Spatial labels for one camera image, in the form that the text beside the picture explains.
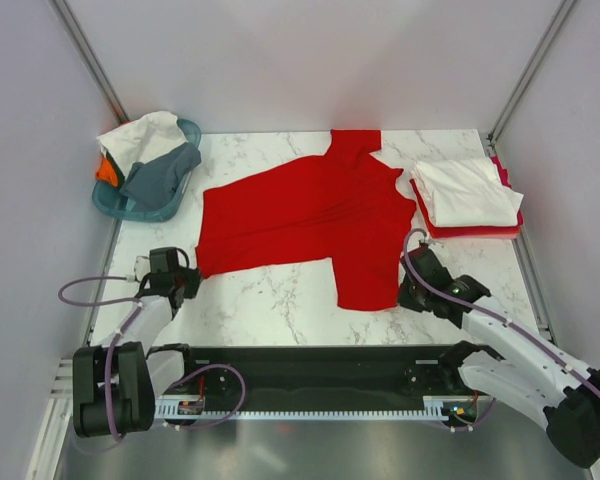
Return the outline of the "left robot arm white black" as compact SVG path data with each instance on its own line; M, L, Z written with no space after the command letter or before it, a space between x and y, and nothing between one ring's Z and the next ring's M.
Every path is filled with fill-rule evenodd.
M156 400L172 387L188 393L199 382L199 369L185 360L182 346L153 346L186 300L193 299L202 277L178 247L153 249L134 278L137 293L114 331L96 346L82 347L72 358L74 432L81 438L124 436L148 430Z

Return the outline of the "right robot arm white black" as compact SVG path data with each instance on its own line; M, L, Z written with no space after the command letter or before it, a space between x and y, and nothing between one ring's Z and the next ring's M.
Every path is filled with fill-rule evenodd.
M538 425L572 464L600 459L600 368L558 348L508 313L469 275L451 276L426 243L401 258L398 303L451 322L473 337L442 357L447 392L485 393Z

